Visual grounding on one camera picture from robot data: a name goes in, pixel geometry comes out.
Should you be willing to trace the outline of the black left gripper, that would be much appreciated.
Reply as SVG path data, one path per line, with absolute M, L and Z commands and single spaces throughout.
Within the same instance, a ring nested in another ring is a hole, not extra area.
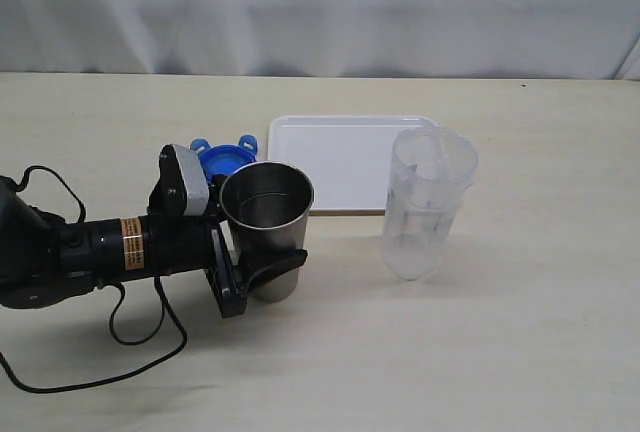
M 147 219 L 154 268 L 162 275 L 202 269 L 223 318 L 245 313 L 247 295 L 288 298 L 293 294 L 304 249 L 242 252 L 237 269 L 232 263 L 221 223 L 227 220 L 220 192 L 227 176 L 214 174 L 209 201 L 202 215 L 181 216 L 179 177 L 171 144 L 159 153 L 159 178 L 149 196 Z

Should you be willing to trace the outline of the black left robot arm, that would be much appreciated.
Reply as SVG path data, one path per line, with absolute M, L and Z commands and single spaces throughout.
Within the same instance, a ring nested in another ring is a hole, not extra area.
M 244 313 L 248 295 L 302 266 L 300 246 L 243 252 L 232 260 L 217 189 L 197 154 L 168 144 L 143 216 L 88 222 L 26 204 L 29 178 L 1 179 L 1 304 L 39 309 L 128 281 L 204 271 L 223 317 Z

